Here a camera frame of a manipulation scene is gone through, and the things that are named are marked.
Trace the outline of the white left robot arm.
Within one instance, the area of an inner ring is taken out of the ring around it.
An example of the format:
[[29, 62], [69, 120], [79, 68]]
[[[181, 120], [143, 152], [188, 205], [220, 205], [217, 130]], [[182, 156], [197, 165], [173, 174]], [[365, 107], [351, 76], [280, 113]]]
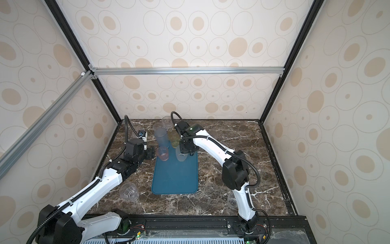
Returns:
[[144, 160], [153, 157], [154, 148], [147, 146], [145, 136], [128, 140], [123, 158], [111, 160], [101, 175], [74, 196], [40, 211], [37, 228], [27, 243], [80, 244], [117, 229], [124, 218], [119, 213], [109, 212], [88, 220], [83, 217], [108, 192], [135, 173]]

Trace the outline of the frosted textured clear glass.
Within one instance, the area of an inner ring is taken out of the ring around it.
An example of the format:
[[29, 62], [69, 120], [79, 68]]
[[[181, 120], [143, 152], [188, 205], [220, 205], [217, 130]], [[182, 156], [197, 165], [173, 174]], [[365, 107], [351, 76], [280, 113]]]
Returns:
[[175, 153], [176, 153], [176, 158], [179, 162], [184, 162], [187, 157], [188, 157], [188, 154], [187, 153], [182, 153], [180, 151], [180, 147], [178, 146], [176, 149], [175, 149]]

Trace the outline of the pink plastic glass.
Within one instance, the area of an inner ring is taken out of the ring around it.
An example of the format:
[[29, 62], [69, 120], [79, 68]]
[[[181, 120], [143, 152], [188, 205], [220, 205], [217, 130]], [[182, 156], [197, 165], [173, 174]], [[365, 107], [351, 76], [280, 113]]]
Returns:
[[159, 146], [156, 149], [156, 155], [161, 161], [167, 161], [169, 159], [169, 148], [165, 146]]

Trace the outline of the blue tall plastic glass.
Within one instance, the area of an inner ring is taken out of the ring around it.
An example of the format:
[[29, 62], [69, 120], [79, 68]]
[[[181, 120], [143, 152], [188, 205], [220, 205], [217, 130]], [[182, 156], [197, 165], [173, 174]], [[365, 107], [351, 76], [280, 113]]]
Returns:
[[168, 139], [167, 130], [164, 128], [157, 128], [154, 131], [154, 137], [158, 143], [158, 147], [166, 147], [169, 148], [170, 142]]

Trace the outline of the yellow tall plastic glass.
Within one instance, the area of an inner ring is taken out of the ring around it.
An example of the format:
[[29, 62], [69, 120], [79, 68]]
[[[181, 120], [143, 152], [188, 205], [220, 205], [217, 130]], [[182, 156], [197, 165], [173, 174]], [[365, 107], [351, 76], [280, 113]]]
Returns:
[[180, 135], [177, 133], [177, 131], [173, 128], [171, 128], [168, 131], [168, 139], [171, 143], [171, 146], [173, 148], [177, 148], [180, 144]]

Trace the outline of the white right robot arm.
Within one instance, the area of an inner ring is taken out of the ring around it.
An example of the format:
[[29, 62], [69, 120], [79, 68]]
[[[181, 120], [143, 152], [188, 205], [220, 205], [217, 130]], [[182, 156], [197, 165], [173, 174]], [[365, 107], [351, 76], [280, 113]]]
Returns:
[[239, 217], [249, 222], [256, 216], [249, 189], [256, 188], [261, 181], [256, 167], [246, 159], [241, 150], [233, 150], [212, 137], [202, 126], [189, 125], [180, 120], [173, 124], [180, 136], [182, 153], [192, 154], [200, 148], [211, 155], [222, 167], [222, 181], [233, 191]]

